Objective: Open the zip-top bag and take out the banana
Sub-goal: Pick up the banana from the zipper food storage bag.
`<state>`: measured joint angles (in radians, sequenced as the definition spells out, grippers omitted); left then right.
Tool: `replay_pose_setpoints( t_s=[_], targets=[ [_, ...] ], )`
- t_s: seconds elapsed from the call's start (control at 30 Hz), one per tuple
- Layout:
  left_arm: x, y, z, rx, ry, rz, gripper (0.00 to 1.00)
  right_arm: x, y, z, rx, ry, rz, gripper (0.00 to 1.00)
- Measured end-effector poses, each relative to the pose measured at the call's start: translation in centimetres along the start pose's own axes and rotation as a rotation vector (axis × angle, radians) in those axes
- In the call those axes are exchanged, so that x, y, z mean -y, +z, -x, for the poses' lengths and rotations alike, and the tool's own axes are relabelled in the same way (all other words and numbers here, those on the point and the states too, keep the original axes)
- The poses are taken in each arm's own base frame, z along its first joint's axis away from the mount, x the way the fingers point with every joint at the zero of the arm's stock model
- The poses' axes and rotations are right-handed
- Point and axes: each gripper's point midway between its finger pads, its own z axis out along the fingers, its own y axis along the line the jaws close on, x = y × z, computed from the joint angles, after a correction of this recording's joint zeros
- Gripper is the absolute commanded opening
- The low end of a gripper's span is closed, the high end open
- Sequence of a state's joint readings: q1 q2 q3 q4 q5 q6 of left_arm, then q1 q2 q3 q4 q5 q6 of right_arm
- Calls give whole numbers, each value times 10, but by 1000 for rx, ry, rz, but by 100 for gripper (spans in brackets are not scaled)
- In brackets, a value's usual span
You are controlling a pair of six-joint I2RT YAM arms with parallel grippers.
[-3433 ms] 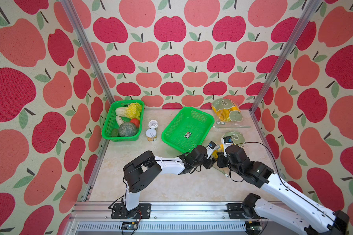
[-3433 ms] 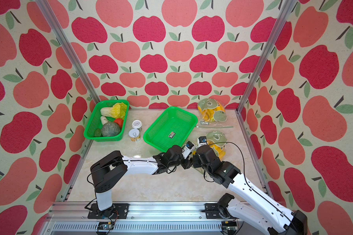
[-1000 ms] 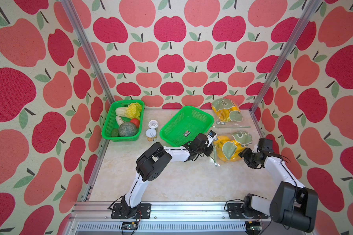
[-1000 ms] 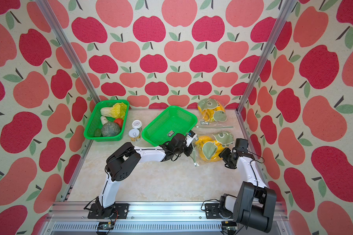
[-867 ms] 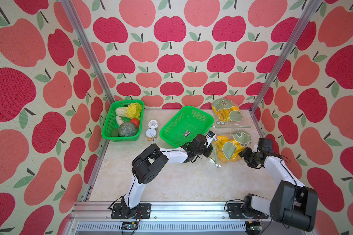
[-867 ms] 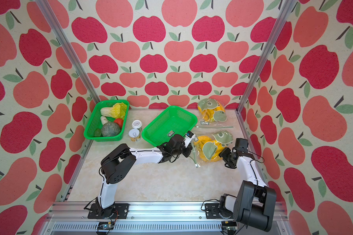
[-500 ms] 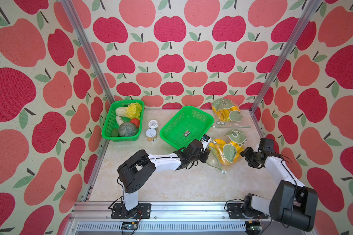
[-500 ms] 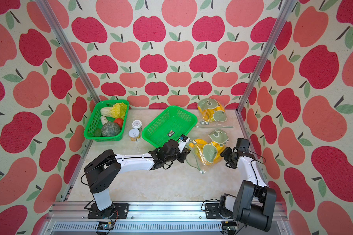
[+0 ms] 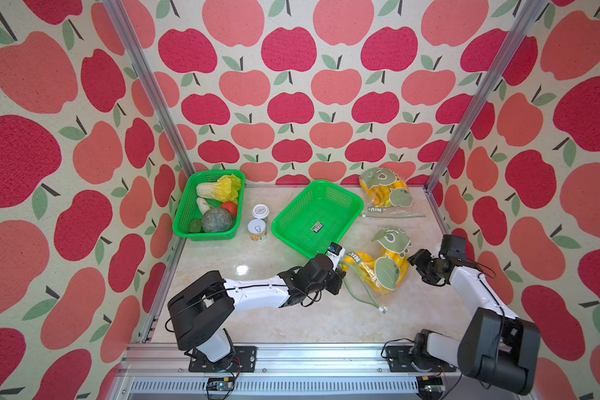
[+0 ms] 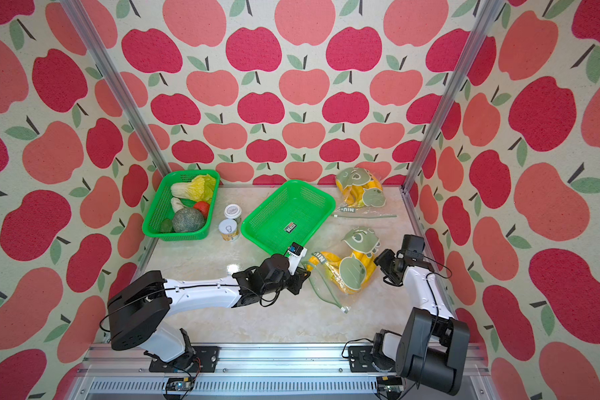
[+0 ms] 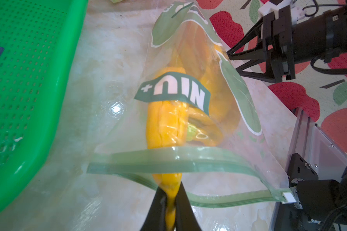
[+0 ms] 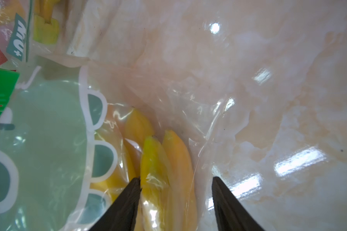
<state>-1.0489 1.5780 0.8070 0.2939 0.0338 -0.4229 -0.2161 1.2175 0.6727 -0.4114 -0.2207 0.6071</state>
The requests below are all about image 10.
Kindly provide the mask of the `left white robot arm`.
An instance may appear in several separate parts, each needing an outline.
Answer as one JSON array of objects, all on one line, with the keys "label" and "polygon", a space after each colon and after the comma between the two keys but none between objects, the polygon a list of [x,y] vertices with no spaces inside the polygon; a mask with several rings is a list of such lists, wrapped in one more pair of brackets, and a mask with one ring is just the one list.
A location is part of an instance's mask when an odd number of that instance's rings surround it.
[{"label": "left white robot arm", "polygon": [[145,273],[108,301],[110,345],[114,351],[142,348],[165,363],[193,357],[188,334],[168,326],[165,318],[203,308],[267,307],[284,290],[299,294],[310,271],[300,257],[275,254],[260,265],[225,278],[181,281],[158,270]]}]

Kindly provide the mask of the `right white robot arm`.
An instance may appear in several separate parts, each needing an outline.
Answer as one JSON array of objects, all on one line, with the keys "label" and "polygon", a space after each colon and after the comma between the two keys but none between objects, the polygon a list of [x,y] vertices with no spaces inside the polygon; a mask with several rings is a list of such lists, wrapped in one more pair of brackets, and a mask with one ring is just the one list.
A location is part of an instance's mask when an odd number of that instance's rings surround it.
[{"label": "right white robot arm", "polygon": [[401,378],[447,395],[460,391],[470,332],[444,305],[436,288],[438,276],[418,252],[383,250],[374,262],[385,283],[411,288],[414,305],[401,334],[386,329],[376,333],[373,366],[380,372],[394,370]]}]

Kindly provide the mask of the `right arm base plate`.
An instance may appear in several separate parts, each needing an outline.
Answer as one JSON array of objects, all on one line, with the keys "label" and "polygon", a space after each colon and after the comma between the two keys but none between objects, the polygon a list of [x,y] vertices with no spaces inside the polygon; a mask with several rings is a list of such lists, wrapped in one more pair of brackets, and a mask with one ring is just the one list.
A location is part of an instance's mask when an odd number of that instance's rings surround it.
[{"label": "right arm base plate", "polygon": [[395,361],[371,344],[346,343],[341,357],[348,362],[351,373],[394,373]]}]

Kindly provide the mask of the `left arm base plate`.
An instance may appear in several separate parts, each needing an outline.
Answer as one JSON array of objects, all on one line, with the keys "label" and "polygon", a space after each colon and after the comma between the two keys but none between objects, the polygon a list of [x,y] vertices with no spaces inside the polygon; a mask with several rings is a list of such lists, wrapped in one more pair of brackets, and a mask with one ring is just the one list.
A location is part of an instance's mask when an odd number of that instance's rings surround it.
[{"label": "left arm base plate", "polygon": [[220,347],[217,346],[194,346],[187,348],[185,353],[175,360],[165,362],[155,354],[144,351],[152,361],[149,366],[151,373],[214,373],[218,364]]}]

